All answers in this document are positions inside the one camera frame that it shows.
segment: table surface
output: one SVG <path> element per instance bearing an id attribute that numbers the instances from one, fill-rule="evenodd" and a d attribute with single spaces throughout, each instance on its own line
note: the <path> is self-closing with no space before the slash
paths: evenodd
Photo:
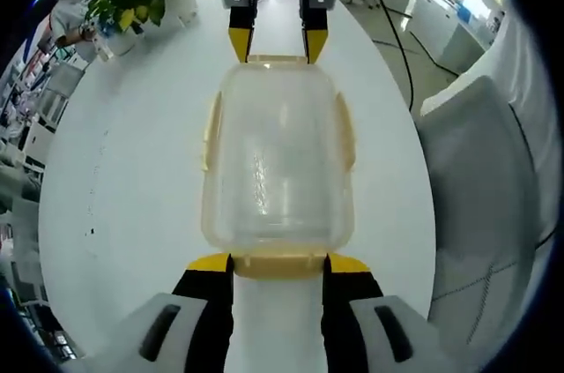
<path id="1" fill-rule="evenodd" d="M 204 128 L 237 63 L 220 0 L 161 41 L 86 71 L 50 147 L 40 206 L 51 307 L 88 354 L 119 321 L 217 252 L 200 232 Z M 355 231 L 340 252 L 427 317 L 434 211 L 412 118 L 376 46 L 339 2 L 318 65 L 352 114 Z M 251 54 L 302 55 L 298 0 L 262 0 Z"/>

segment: person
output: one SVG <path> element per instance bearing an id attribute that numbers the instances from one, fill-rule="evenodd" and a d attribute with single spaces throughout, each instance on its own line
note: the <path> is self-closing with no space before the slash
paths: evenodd
<path id="1" fill-rule="evenodd" d="M 0 138 L 13 140 L 21 135 L 25 128 L 18 112 L 19 94 L 13 93 L 0 115 Z"/>
<path id="2" fill-rule="evenodd" d="M 89 1 L 58 0 L 49 21 L 57 47 L 74 45 L 78 55 L 91 63 L 96 58 L 96 49 L 92 43 L 94 31 L 85 24 Z"/>

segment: floor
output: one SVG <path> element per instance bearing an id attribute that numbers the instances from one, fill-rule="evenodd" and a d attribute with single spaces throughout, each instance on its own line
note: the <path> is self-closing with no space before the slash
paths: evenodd
<path id="1" fill-rule="evenodd" d="M 376 7 L 370 9 L 362 0 L 353 0 L 351 3 L 345 4 L 345 7 L 358 20 L 375 46 L 380 50 L 404 96 L 406 104 L 409 104 L 410 87 L 404 59 L 383 9 Z M 409 18 L 395 12 L 390 12 L 390 17 L 404 46 L 407 63 L 412 73 L 414 96 L 412 115 L 414 118 L 418 118 L 423 100 L 449 86 L 456 79 L 456 75 L 437 67 L 433 63 L 423 47 L 406 30 Z"/>

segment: white flower pot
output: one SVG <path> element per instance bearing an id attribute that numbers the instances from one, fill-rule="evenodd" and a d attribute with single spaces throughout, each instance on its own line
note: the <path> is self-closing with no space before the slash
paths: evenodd
<path id="1" fill-rule="evenodd" d="M 114 56 L 123 56 L 135 46 L 136 42 L 137 36 L 131 29 L 123 34 L 114 34 L 106 39 L 106 44 Z"/>
<path id="2" fill-rule="evenodd" d="M 167 0 L 165 0 L 165 4 L 167 5 L 165 15 L 160 20 L 160 26 L 154 25 L 150 20 L 142 25 L 143 30 L 145 31 L 145 37 L 150 40 L 167 37 L 182 29 L 182 22 L 178 19 L 178 16 L 168 9 Z"/>
<path id="3" fill-rule="evenodd" d="M 197 12 L 196 0 L 167 0 L 167 10 L 178 17 L 182 23 L 188 23 Z"/>

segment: gray chair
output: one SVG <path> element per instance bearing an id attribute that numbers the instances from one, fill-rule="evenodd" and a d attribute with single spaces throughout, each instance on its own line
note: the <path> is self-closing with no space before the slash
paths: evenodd
<path id="1" fill-rule="evenodd" d="M 429 321 L 449 351 L 469 354 L 478 369 L 520 317 L 540 234 L 537 177 L 519 122 L 489 78 L 417 128 L 436 223 Z"/>

